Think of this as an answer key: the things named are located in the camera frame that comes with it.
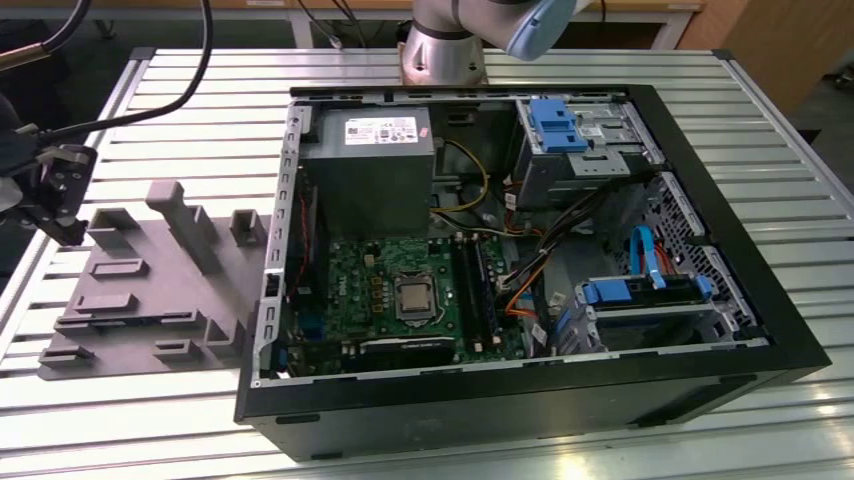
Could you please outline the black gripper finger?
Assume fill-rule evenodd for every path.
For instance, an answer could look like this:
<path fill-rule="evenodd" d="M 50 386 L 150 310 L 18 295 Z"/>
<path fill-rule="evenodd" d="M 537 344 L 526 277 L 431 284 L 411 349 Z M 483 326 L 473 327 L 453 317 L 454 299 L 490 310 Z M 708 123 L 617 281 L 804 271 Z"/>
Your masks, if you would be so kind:
<path fill-rule="evenodd" d="M 91 182 L 98 151 L 76 144 L 47 148 L 38 156 L 30 215 L 60 245 L 80 245 L 88 222 L 78 219 Z"/>

